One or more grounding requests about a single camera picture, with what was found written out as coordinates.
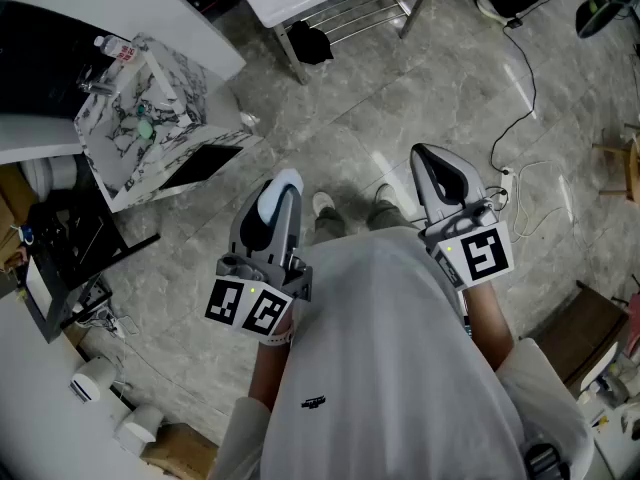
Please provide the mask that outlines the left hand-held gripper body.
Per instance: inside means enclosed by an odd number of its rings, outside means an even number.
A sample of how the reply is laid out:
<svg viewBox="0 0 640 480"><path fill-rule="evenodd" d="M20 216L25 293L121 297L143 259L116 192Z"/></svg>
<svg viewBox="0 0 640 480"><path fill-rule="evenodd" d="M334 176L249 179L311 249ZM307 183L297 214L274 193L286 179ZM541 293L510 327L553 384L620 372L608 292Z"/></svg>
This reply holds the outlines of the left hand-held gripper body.
<svg viewBox="0 0 640 480"><path fill-rule="evenodd" d="M297 300L310 301L313 269L294 257L280 266L228 253L218 260L204 317L255 339L289 339L280 326Z"/></svg>

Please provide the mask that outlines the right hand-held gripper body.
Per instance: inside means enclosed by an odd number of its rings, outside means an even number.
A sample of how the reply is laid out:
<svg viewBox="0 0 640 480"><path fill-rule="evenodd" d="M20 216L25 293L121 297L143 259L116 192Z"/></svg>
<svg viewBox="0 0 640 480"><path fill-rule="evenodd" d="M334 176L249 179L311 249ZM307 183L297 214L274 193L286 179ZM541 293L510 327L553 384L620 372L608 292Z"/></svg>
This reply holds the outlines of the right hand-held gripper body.
<svg viewBox="0 0 640 480"><path fill-rule="evenodd" d="M488 198L429 225L419 237L454 288L470 288L514 268L507 224Z"/></svg>

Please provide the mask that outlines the person's right forearm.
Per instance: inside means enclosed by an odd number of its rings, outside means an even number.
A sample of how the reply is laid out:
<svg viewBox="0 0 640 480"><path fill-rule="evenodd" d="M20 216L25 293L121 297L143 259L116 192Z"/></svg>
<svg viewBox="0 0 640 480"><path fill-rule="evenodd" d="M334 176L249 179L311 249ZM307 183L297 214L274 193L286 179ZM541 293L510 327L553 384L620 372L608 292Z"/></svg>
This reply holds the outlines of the person's right forearm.
<svg viewBox="0 0 640 480"><path fill-rule="evenodd" d="M463 291L472 340L494 371L514 347L514 339L500 309L495 290L486 281Z"/></svg>

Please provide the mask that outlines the person's left forearm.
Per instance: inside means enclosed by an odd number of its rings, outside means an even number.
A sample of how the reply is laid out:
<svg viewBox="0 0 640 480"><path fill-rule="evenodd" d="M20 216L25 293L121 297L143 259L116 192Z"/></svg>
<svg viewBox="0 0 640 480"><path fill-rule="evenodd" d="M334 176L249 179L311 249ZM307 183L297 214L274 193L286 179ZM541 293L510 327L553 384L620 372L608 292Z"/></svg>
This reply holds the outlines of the person's left forearm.
<svg viewBox="0 0 640 480"><path fill-rule="evenodd" d="M272 411L278 396L290 344L258 346L248 397L261 402Z"/></svg>

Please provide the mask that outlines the person's olive trousers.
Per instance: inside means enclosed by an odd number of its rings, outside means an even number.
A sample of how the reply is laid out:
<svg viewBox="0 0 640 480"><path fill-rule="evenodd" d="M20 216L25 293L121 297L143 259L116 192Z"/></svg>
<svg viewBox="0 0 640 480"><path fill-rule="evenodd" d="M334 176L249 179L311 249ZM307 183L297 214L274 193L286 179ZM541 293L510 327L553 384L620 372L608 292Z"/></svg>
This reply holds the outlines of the person's olive trousers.
<svg viewBox="0 0 640 480"><path fill-rule="evenodd" d="M392 227L415 229L415 226L403 216L400 209L386 200L372 205L366 219L366 225L370 231ZM346 235L346 223L338 211L334 208L322 209L315 220L313 244L339 239Z"/></svg>

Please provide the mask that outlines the person's white shirt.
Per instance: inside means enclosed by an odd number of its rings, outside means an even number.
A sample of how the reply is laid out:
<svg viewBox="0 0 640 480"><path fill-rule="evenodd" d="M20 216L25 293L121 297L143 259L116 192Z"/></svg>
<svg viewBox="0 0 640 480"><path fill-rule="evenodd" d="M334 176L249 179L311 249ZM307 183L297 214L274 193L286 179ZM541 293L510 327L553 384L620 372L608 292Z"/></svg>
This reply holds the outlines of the person's white shirt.
<svg viewBox="0 0 640 480"><path fill-rule="evenodd" d="M494 371L417 232L308 248L272 411L240 398L208 480L529 480L524 447L554 445L583 480L594 442L532 339Z"/></svg>

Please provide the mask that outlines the brown wooden cabinet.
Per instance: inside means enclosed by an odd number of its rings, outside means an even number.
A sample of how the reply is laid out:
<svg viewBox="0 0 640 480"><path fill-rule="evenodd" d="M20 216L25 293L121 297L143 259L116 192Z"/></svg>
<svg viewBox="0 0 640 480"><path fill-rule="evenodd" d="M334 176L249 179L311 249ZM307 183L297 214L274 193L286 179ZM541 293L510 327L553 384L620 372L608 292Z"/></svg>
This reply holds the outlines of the brown wooden cabinet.
<svg viewBox="0 0 640 480"><path fill-rule="evenodd" d="M574 397L622 352L630 331L624 309L584 282L576 285L575 296L526 335Z"/></svg>

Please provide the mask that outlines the marble pattern sink cabinet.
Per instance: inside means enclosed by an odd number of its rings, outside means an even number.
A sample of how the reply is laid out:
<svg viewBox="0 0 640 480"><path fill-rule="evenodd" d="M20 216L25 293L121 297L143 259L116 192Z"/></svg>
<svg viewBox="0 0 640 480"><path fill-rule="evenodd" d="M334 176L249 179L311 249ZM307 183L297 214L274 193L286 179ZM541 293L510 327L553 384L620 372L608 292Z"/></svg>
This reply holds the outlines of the marble pattern sink cabinet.
<svg viewBox="0 0 640 480"><path fill-rule="evenodd" d="M148 35L133 43L135 59L109 67L115 95L90 95L74 119L113 213L192 190L261 140L257 118L243 112L218 74ZM150 107L142 117L140 103ZM149 140L138 134L140 119L153 126Z"/></svg>

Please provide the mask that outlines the brown cardboard box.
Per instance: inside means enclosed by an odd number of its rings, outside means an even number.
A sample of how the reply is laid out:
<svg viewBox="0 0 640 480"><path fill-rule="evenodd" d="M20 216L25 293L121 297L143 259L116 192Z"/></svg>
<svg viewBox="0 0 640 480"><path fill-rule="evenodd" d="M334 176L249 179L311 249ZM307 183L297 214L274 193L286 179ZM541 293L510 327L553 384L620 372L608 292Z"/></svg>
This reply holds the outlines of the brown cardboard box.
<svg viewBox="0 0 640 480"><path fill-rule="evenodd" d="M218 446L186 423L159 428L156 441L148 443L140 458L180 480L207 480Z"/></svg>

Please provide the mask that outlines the wooden stool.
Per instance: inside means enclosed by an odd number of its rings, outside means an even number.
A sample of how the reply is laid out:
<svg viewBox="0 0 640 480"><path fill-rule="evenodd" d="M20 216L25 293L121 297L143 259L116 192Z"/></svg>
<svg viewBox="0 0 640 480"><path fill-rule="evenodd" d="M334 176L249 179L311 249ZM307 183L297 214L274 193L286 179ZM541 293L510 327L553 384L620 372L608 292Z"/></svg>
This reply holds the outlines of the wooden stool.
<svg viewBox="0 0 640 480"><path fill-rule="evenodd" d="M640 206L640 125L625 123L624 130L631 132L628 148L617 148L602 144L592 144L594 150L612 153L622 160L625 188L621 190L600 190L600 196L624 196L628 201Z"/></svg>

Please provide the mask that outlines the plain white cylinder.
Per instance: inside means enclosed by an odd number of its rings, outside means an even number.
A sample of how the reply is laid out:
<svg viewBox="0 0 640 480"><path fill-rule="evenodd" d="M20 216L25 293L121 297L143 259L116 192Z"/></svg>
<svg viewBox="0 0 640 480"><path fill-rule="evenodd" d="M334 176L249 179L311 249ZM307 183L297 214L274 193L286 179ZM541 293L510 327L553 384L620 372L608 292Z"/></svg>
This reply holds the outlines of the plain white cylinder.
<svg viewBox="0 0 640 480"><path fill-rule="evenodd" d="M139 457L149 443L154 443L164 414L150 404L136 407L117 427L114 438L129 453Z"/></svg>

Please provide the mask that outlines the white cylinder with dark stripe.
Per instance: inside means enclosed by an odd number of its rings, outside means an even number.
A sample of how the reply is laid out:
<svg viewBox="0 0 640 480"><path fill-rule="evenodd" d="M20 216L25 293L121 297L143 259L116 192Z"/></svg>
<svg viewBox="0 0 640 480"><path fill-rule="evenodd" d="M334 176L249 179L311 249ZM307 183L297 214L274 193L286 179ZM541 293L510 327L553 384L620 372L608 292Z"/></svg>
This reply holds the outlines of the white cylinder with dark stripe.
<svg viewBox="0 0 640 480"><path fill-rule="evenodd" d="M117 376L117 369L103 356L92 358L71 377L70 389L83 402L97 402L110 390Z"/></svg>

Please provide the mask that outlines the black cloth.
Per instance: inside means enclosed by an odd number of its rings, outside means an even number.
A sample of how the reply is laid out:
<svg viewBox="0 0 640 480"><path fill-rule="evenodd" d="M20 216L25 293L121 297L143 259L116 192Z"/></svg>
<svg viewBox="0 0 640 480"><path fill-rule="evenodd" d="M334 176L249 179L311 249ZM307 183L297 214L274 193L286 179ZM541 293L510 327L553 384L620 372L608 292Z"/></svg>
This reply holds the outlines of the black cloth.
<svg viewBox="0 0 640 480"><path fill-rule="evenodd" d="M287 32L298 60L309 65L318 65L333 60L328 37L321 30L311 28L304 21L294 22Z"/></svg>

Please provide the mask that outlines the white round fixture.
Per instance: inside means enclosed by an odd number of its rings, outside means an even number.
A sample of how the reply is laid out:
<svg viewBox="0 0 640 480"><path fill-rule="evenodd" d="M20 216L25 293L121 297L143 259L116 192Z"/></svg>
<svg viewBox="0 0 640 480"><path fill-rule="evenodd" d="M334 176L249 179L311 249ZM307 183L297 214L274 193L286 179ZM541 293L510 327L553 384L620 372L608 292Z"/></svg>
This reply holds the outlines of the white round fixture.
<svg viewBox="0 0 640 480"><path fill-rule="evenodd" d="M77 164L72 155L26 160L19 165L39 202L44 202L52 191L73 189L77 181Z"/></svg>

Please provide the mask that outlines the chrome faucet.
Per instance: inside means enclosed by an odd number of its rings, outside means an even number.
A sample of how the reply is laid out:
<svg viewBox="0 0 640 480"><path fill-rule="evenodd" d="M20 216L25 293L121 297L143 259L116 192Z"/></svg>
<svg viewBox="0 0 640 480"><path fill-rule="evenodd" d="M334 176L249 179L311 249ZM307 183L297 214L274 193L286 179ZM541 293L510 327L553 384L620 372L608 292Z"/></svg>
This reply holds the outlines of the chrome faucet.
<svg viewBox="0 0 640 480"><path fill-rule="evenodd" d="M108 73L108 67L85 64L76 80L76 87L87 94L114 96L116 86L107 80Z"/></svg>

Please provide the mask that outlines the clear plastic water bottle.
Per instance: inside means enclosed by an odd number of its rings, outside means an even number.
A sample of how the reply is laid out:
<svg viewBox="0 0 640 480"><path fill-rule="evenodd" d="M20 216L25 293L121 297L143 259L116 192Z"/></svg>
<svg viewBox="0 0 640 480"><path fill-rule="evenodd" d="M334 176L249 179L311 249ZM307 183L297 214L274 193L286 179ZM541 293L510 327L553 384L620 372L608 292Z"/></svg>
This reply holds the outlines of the clear plastic water bottle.
<svg viewBox="0 0 640 480"><path fill-rule="evenodd" d="M138 53L132 43L114 35L97 36L94 45L102 54L121 62L134 60Z"/></svg>

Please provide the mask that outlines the white glossy counter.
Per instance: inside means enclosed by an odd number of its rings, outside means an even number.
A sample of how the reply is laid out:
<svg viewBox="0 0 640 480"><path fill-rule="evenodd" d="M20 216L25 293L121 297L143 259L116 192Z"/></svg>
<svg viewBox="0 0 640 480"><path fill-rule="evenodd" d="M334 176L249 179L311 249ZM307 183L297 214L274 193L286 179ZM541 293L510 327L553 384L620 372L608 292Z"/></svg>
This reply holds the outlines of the white glossy counter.
<svg viewBox="0 0 640 480"><path fill-rule="evenodd" d="M83 363L66 337L45 341L16 294L0 299L0 463L19 480L161 480L115 440L129 413L116 395L71 391Z"/></svg>

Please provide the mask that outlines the black frame stand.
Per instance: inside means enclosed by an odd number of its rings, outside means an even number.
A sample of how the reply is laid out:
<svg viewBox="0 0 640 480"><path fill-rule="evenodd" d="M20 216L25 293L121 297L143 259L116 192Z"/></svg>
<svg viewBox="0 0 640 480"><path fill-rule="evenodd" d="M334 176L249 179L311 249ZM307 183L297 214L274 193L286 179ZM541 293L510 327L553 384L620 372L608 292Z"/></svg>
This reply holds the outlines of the black frame stand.
<svg viewBox="0 0 640 480"><path fill-rule="evenodd" d="M154 244L155 233L133 245L125 242L111 213L100 205L66 207L51 202L31 207L28 264L21 287L26 306L46 342L107 303L113 291L103 274Z"/></svg>

